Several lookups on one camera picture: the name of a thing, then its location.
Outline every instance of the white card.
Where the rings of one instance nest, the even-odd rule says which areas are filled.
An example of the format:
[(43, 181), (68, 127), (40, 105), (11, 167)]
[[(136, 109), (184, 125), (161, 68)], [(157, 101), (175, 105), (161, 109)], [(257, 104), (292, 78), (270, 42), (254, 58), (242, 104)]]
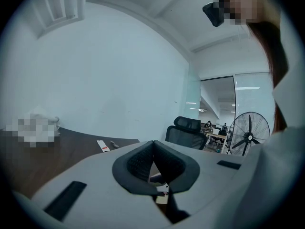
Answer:
[(110, 149), (106, 146), (106, 144), (102, 140), (101, 141), (98, 140), (97, 143), (100, 145), (103, 152), (110, 151)]

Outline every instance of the industrial fan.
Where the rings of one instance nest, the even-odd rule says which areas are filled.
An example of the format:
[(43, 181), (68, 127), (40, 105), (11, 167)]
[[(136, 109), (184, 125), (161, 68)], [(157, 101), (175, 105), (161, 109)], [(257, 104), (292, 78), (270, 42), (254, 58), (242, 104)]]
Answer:
[(229, 128), (228, 152), (244, 156), (251, 146), (263, 143), (270, 136), (269, 125), (264, 117), (256, 112), (238, 116)]

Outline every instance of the dark brown table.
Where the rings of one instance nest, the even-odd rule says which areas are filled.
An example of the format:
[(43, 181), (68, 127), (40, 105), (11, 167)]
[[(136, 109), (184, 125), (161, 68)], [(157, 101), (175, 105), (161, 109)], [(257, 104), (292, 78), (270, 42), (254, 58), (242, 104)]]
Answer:
[(39, 143), (29, 147), (12, 133), (1, 131), (0, 159), (11, 188), (31, 198), (46, 182), (81, 160), (102, 153), (97, 140), (103, 140), (110, 150), (138, 143), (137, 139), (109, 138), (88, 135), (60, 128), (54, 143)]

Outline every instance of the long brown hair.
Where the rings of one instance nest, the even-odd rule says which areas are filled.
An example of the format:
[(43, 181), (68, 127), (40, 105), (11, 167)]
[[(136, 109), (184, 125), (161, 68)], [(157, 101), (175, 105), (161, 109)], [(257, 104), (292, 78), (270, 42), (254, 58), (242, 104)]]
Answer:
[[(274, 24), (266, 21), (247, 23), (247, 26), (265, 51), (268, 58), (273, 87), (275, 88), (288, 71), (287, 58), (281, 43), (280, 29)], [(274, 132), (284, 130), (287, 127), (287, 124), (277, 104), (275, 104), (274, 116)]]

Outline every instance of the white blinds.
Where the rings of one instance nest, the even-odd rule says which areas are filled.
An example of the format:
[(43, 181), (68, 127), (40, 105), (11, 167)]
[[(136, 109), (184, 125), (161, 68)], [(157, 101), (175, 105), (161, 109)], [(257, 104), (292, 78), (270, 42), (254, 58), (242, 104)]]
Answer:
[(275, 101), (272, 80), (268, 73), (237, 74), (235, 80), (236, 118), (246, 112), (261, 114), (274, 127)]

